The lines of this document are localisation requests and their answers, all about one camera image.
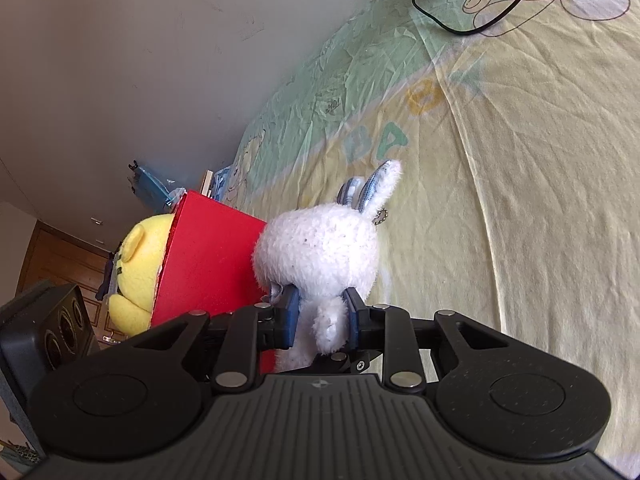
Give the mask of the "patterned bed sheet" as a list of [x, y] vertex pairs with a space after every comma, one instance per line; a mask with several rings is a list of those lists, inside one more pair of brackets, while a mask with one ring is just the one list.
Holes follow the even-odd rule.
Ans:
[[[418, 0], [454, 29], [489, 0]], [[522, 0], [472, 36], [373, 0], [246, 128], [224, 200], [270, 219], [387, 159], [373, 302], [459, 311], [597, 375], [639, 472], [639, 0]]]

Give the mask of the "white plush rabbit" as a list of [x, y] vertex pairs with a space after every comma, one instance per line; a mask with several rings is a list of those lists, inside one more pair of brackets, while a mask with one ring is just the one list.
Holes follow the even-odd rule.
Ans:
[[401, 162], [390, 159], [367, 179], [346, 181], [333, 203], [279, 214], [268, 221], [253, 254], [255, 278], [267, 292], [299, 291], [294, 344], [276, 354], [276, 370], [311, 366], [348, 341], [345, 289], [367, 298], [378, 274], [374, 219], [393, 195]]

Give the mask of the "brown wooden door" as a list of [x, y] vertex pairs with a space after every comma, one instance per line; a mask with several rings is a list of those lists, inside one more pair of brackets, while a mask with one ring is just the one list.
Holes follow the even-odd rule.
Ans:
[[43, 280], [79, 286], [89, 320], [101, 347], [118, 344], [126, 336], [116, 330], [107, 305], [96, 298], [110, 254], [53, 226], [37, 221], [23, 260], [16, 292]]

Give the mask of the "red cardboard box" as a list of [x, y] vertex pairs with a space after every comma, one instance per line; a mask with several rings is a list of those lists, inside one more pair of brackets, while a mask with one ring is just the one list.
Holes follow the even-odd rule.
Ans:
[[265, 226], [249, 214], [187, 192], [169, 230], [151, 325], [194, 310], [229, 313], [262, 300], [253, 252]]

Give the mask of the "yellow tiger plush toy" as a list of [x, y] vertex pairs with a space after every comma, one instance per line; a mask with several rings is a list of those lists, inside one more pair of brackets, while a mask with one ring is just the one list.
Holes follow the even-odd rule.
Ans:
[[148, 330], [156, 282], [165, 258], [174, 214], [157, 214], [138, 222], [116, 254], [116, 292], [108, 296], [108, 315], [128, 337]]

